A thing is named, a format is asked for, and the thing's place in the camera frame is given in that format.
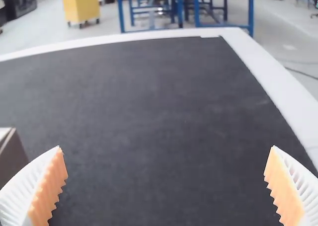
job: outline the table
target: table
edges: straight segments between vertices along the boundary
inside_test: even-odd
[[[0,56],[0,125],[69,179],[50,225],[279,225],[273,144],[317,175],[318,103],[237,28],[102,36]]]

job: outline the brown box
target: brown box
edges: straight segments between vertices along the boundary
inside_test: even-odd
[[[28,163],[16,128],[0,128],[0,189]]]

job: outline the cable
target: cable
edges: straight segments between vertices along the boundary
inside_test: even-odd
[[[282,62],[289,62],[289,63],[295,63],[300,65],[318,65],[318,62],[301,62],[301,61],[294,61],[294,60],[285,60],[285,59],[277,59],[278,61]]]
[[[287,69],[287,70],[289,70],[289,71],[296,72],[296,73],[299,73],[299,74],[301,74],[301,75],[307,76],[307,77],[309,77],[309,78],[313,78],[313,79],[315,79],[315,80],[318,80],[318,77],[316,77],[316,76],[307,74],[307,73],[305,73],[305,72],[297,71],[297,70],[291,69],[291,68],[286,67],[286,66],[284,66],[284,67],[285,67],[285,69]]]

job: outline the blue metal frame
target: blue metal frame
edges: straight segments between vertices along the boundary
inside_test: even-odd
[[[169,3],[169,0],[164,0],[163,5],[154,4],[154,0],[146,0],[147,5],[142,6],[142,2],[144,1],[145,0],[136,0],[135,2],[133,2],[133,0],[128,0],[131,26],[135,26],[136,14],[147,13],[149,14],[149,22],[150,22],[149,30],[158,30],[158,28],[155,27],[155,13],[159,12],[159,10],[154,10],[154,7],[161,7],[162,12],[166,12],[170,14],[171,23],[175,23],[175,16],[177,15],[179,28],[183,27],[182,0],[171,0],[171,3]],[[126,31],[125,29],[123,0],[118,0],[118,12],[119,12],[120,31],[122,33],[135,32],[135,31]]]
[[[240,27],[247,29],[250,36],[254,35],[254,0],[248,0],[248,24],[236,25],[228,23],[228,0],[224,0],[223,6],[213,6],[213,0],[204,2],[202,0],[192,0],[194,2],[194,22],[196,27]],[[185,8],[191,9],[189,3],[184,5]],[[215,20],[216,24],[202,24],[200,21],[200,10],[204,9]],[[223,10],[223,20],[215,16],[214,10]]]

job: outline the black cabinet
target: black cabinet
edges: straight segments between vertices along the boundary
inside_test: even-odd
[[[0,9],[0,26],[6,23],[6,12],[5,7]]]
[[[4,0],[8,20],[16,19],[36,9],[36,0]]]

